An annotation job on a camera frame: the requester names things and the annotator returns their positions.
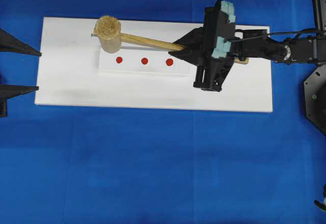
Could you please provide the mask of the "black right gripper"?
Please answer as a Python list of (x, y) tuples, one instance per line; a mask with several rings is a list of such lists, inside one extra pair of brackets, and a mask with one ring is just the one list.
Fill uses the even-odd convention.
[(193, 86), (204, 91), (219, 92), (234, 64), (229, 55), (235, 37), (236, 16), (233, 6), (205, 9), (203, 27), (198, 27), (176, 40), (186, 49), (168, 54), (197, 66)]

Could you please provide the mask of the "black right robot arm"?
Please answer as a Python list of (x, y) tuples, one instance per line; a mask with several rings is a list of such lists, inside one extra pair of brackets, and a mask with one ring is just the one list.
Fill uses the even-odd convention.
[(287, 65), (325, 64), (325, 31), (304, 29), (295, 37), (276, 41), (266, 30), (236, 28), (234, 12), (219, 1), (205, 9), (204, 24), (176, 41), (184, 50), (169, 54), (197, 67), (193, 86), (219, 92), (236, 60), (263, 58)]

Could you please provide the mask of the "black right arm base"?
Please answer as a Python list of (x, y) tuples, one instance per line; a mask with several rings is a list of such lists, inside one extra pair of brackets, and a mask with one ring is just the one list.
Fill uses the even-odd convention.
[(325, 65), (304, 81), (304, 95), (307, 119), (325, 135)]

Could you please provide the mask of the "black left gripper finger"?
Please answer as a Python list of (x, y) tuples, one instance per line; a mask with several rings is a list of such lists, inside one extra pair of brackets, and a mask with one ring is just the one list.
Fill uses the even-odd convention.
[(1, 29), (1, 52), (42, 56), (42, 53)]
[(1, 85), (1, 102), (38, 90), (38, 86)]

